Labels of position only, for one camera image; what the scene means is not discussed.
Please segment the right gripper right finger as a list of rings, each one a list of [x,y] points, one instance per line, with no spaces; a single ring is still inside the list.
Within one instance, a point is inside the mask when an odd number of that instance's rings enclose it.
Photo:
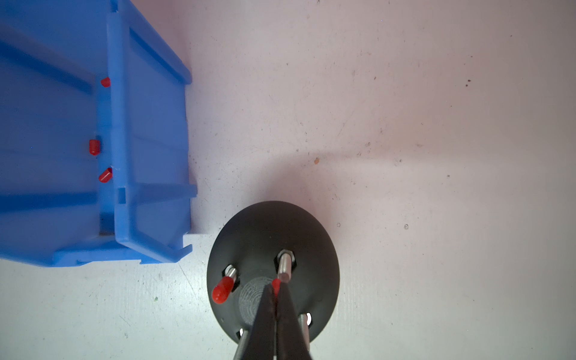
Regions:
[[[282,282],[276,296],[276,356],[277,359],[311,360],[290,289]]]

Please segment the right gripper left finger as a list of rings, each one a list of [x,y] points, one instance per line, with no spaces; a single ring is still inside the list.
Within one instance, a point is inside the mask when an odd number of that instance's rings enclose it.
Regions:
[[[262,292],[258,312],[252,330],[248,334],[241,359],[273,360],[275,357],[275,312],[275,290],[269,284]]]

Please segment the red screw protection sleeve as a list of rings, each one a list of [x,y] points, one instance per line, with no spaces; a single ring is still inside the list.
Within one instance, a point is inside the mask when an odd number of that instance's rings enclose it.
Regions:
[[[225,303],[234,289],[236,280],[234,277],[224,276],[211,292],[211,299],[215,304]]]

